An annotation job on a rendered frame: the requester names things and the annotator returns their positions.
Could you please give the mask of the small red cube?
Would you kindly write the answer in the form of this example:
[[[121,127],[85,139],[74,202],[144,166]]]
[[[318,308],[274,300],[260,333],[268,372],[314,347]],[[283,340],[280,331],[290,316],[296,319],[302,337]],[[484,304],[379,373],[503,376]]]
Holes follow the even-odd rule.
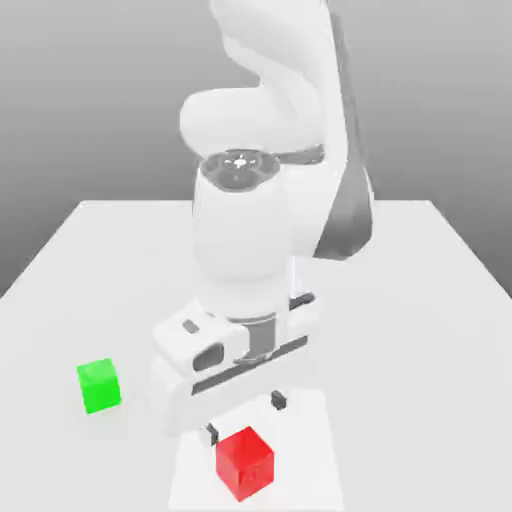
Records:
[[[216,444],[215,469],[234,498],[242,502],[274,482],[275,454],[247,426]]]

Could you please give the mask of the small green cube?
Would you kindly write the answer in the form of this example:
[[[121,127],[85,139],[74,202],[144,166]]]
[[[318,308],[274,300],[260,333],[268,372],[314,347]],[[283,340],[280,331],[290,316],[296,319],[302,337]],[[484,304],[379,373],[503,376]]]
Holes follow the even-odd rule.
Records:
[[[120,385],[110,358],[78,365],[76,370],[87,414],[121,404]]]

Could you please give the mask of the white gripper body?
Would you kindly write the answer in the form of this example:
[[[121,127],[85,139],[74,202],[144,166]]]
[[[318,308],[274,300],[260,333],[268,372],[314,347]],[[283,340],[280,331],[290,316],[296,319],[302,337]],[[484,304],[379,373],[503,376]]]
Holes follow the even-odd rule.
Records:
[[[289,300],[289,340],[247,359],[250,335],[270,321],[233,322],[192,300],[153,335],[150,403],[160,429],[171,436],[206,426],[253,399],[307,382],[315,373],[319,304],[313,294]]]

